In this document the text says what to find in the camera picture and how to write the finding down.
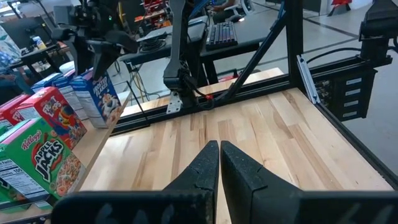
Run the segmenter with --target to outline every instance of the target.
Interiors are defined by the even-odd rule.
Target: computer monitor
[[[189,20],[193,19],[204,7],[206,7],[209,1],[210,0],[195,0],[195,7],[189,15]]]
[[[44,43],[51,40],[51,30],[42,24],[45,23],[41,17],[29,17],[17,19],[0,24],[0,26],[7,32],[10,38],[20,48],[29,48],[33,43],[30,38],[31,35],[39,36]]]

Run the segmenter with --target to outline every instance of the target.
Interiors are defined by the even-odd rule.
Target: black keyboard
[[[235,28],[232,22],[222,22],[212,25],[206,41],[206,49],[214,50],[238,44]]]

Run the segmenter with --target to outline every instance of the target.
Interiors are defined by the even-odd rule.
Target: floor
[[[261,25],[256,25],[262,29],[270,28],[277,16],[277,11],[270,9],[270,7],[277,9],[278,6],[265,5],[263,0],[254,0],[254,2],[255,13],[260,13],[264,16]],[[318,16],[311,12],[305,12],[303,22],[305,58],[310,59],[318,54],[341,47],[360,48],[361,43],[358,42],[359,25],[368,9],[369,6],[366,6],[332,17]],[[233,68],[242,70],[253,54],[254,52],[251,52],[217,60],[215,61],[216,71],[220,73]],[[310,66],[332,62],[355,54],[357,53],[340,52],[332,54],[313,61]],[[396,83],[398,83],[398,76],[396,75],[398,56],[394,52],[390,54],[394,58],[393,64],[377,68],[379,72],[374,81],[368,117],[347,121],[344,122],[344,125],[365,143],[377,157],[386,163],[390,169],[398,174],[398,163],[396,162],[398,159],[398,151],[396,150],[398,145],[398,129],[396,128],[398,127],[398,120],[395,117],[396,111],[398,111],[398,101],[395,100],[398,95],[398,89],[396,88]],[[161,96],[169,94],[162,81],[163,71],[168,62],[168,58],[163,58],[142,65],[140,74],[147,92],[154,92]],[[117,72],[114,66],[109,69],[109,73],[115,75],[112,79],[116,83],[130,78],[125,75],[127,74],[125,66],[120,64],[120,67],[123,75],[115,75]],[[285,73],[288,71],[285,31],[282,31],[256,69],[267,70],[274,67],[279,67]],[[125,91],[127,90],[127,85],[121,84],[116,88],[117,91]],[[134,84],[133,89],[139,96]],[[150,96],[151,99],[157,97],[156,95]]]

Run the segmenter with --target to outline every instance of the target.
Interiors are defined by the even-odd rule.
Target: person
[[[21,67],[18,72],[8,68],[11,64],[18,62],[14,60],[10,55],[0,51],[0,86],[18,86],[26,94],[33,95],[33,90],[27,84],[29,78],[26,75],[26,71]]]
[[[225,10],[227,7],[231,7],[234,5],[238,5],[236,8],[236,11],[239,14],[243,14],[243,8],[240,3],[240,0],[227,0],[224,4],[220,6],[214,6],[213,11],[216,12],[216,14],[213,16],[213,22],[214,24],[218,24],[220,22],[225,22],[226,19],[234,15],[234,11],[232,9]]]

